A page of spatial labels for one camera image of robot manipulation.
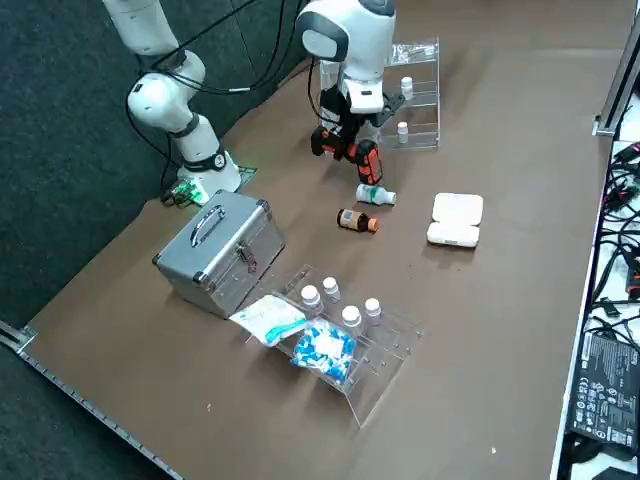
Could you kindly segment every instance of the case latch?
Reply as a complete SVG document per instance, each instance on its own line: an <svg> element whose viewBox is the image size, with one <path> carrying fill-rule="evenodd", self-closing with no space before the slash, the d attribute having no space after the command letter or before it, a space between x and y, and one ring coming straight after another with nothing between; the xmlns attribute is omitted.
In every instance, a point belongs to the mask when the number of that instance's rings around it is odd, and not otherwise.
<svg viewBox="0 0 640 480"><path fill-rule="evenodd" d="M245 242L238 242L238 255L249 266L249 273L256 273L258 269L258 263L256 257Z"/></svg>

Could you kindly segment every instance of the white plastic container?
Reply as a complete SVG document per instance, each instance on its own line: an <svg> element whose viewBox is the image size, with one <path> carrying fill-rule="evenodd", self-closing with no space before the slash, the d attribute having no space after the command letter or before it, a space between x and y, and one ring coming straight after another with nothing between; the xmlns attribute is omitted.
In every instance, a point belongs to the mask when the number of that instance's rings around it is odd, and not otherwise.
<svg viewBox="0 0 640 480"><path fill-rule="evenodd" d="M338 288L338 282L333 277L327 277L322 281L322 287L324 288L324 293L327 294L333 303L338 303L340 301L340 289Z"/></svg>
<svg viewBox="0 0 640 480"><path fill-rule="evenodd" d="M356 200L358 202L373 203L375 205L382 205L384 203L395 205L396 194L395 192L388 192L384 187L360 184L356 190Z"/></svg>
<svg viewBox="0 0 640 480"><path fill-rule="evenodd" d="M342 323L347 327L347 333L354 338L359 337L364 330L362 325L362 315L355 305L349 305L342 309Z"/></svg>
<svg viewBox="0 0 640 480"><path fill-rule="evenodd" d="M411 77L403 77L400 80L400 90L405 100L411 100L413 98L413 79Z"/></svg>
<svg viewBox="0 0 640 480"><path fill-rule="evenodd" d="M409 142L409 126L407 122L398 122L398 143Z"/></svg>
<svg viewBox="0 0 640 480"><path fill-rule="evenodd" d="M427 241L475 248L480 238L483 200L479 195L439 193L433 202L433 223Z"/></svg>
<svg viewBox="0 0 640 480"><path fill-rule="evenodd" d="M475 248L479 238L478 227L460 223L433 222L427 229L427 240L430 243Z"/></svg>
<svg viewBox="0 0 640 480"><path fill-rule="evenodd" d="M370 298L364 302L364 309L367 312L369 325L380 325L382 322L382 309L380 308L380 302L377 298Z"/></svg>
<svg viewBox="0 0 640 480"><path fill-rule="evenodd" d="M322 310L322 300L320 300L320 293L316 287L307 285L302 289L300 295L302 296L302 303L304 303L309 310L314 312Z"/></svg>

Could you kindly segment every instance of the silver metal case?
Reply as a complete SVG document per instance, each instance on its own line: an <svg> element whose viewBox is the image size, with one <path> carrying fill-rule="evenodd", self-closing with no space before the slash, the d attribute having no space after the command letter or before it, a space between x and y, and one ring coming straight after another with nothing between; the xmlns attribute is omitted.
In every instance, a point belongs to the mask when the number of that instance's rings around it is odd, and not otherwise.
<svg viewBox="0 0 640 480"><path fill-rule="evenodd" d="M218 191L153 263L185 300L228 318L284 245L265 200Z"/></svg>

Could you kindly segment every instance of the blue and white package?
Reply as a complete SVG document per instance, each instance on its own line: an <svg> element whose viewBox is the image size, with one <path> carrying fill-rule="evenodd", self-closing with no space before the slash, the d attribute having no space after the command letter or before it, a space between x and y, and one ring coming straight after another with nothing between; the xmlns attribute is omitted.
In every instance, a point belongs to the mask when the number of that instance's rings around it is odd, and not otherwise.
<svg viewBox="0 0 640 480"><path fill-rule="evenodd" d="M342 385L349 372L356 341L337 326L316 321L308 326L293 350L294 364L315 368Z"/></svg>
<svg viewBox="0 0 640 480"><path fill-rule="evenodd" d="M229 319L249 330L267 347L298 333L308 323L304 313L274 295L265 295Z"/></svg>

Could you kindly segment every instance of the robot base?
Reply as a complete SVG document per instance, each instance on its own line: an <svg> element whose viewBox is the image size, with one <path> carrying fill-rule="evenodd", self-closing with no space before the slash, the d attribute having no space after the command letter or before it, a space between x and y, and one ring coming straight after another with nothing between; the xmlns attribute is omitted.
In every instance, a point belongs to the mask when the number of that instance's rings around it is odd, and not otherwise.
<svg viewBox="0 0 640 480"><path fill-rule="evenodd" d="M220 172L191 172L184 167L178 170L178 179L194 187L191 200L200 206L207 203L218 190L235 192L240 187L240 171L229 152L225 150L227 164Z"/></svg>

